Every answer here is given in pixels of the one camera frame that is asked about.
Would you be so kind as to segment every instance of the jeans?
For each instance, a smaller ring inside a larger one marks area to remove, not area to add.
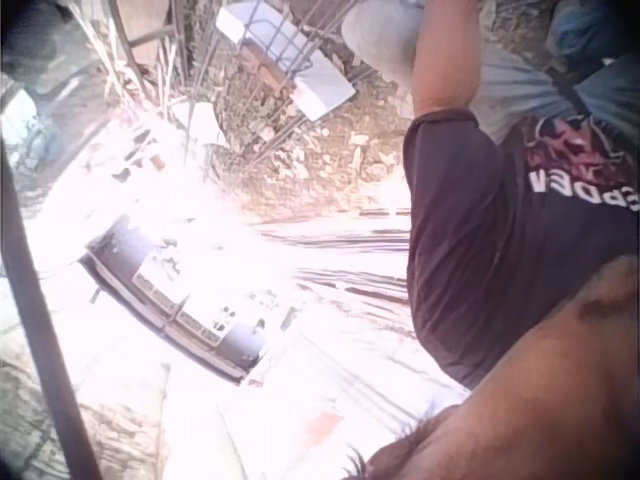
[[[415,2],[366,0],[347,14],[342,36],[364,62],[409,88],[424,17],[424,9]],[[575,90],[595,117],[640,144],[640,56],[620,57]],[[524,116],[577,114],[548,75],[491,43],[483,44],[480,89],[470,108],[496,143]]]

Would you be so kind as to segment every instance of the maroon t-shirt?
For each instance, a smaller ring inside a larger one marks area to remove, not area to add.
[[[599,267],[638,252],[635,154],[592,117],[526,118],[500,146],[468,110],[414,121],[409,300],[446,373],[474,388]]]

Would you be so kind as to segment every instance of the dirt ground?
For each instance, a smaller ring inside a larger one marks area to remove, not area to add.
[[[298,24],[315,4],[309,0],[291,0],[289,6],[283,0],[269,3],[285,12],[290,8]],[[494,3],[486,25],[491,35],[532,66],[543,69],[549,62],[543,44],[557,0]],[[344,4],[343,0],[323,2],[303,28],[305,34],[326,25],[323,18],[332,17]],[[342,64],[348,75],[359,61],[354,60],[338,31],[335,28],[327,35],[321,51],[334,63]],[[257,86],[253,104],[245,105],[253,90],[247,87],[252,82],[251,74],[243,72],[238,62],[230,61],[224,53],[216,55],[204,82],[205,96],[222,99],[216,111],[232,152],[218,149],[213,162],[247,213],[265,221],[284,221],[406,203],[401,162],[402,142],[410,122],[398,115],[396,104],[404,94],[395,84],[377,73],[370,75],[354,85],[357,94],[349,102],[327,118],[296,128],[279,148],[253,164],[252,157],[266,142],[248,133],[252,130],[248,127],[255,130],[256,118],[270,118],[284,97],[271,98],[274,95],[268,89]],[[244,110],[237,110],[239,104]],[[295,107],[282,109],[270,124],[271,133],[277,133],[297,113]],[[264,124],[266,121],[257,123],[258,127]]]

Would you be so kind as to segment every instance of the man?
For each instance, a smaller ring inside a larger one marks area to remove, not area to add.
[[[408,291],[416,334],[473,389],[604,264],[638,250],[640,57],[561,94],[483,44],[477,0],[368,0],[349,47],[410,86]]]
[[[621,257],[527,333],[462,405],[348,478],[640,478],[638,333],[638,257]]]

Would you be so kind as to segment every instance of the metal pole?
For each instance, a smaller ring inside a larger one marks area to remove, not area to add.
[[[138,82],[138,84],[140,84],[140,90],[142,90],[143,95],[146,98],[149,98],[147,86],[144,83],[144,78],[142,78],[142,73],[140,73],[140,68],[138,67],[138,63],[136,62],[136,57],[133,55],[131,44],[129,43],[129,39],[127,38],[127,33],[124,30],[124,23],[122,23],[122,17],[120,16],[118,1],[107,0],[107,5],[109,6],[110,17],[113,20],[113,27],[116,30],[116,36],[120,41],[120,45],[122,45],[122,50],[124,51],[125,57],[127,57],[127,64],[131,68],[133,75],[136,77],[136,81]]]
[[[13,175],[2,144],[1,251],[13,298],[24,327],[42,391],[60,439],[71,478],[102,475],[67,373],[20,216]]]

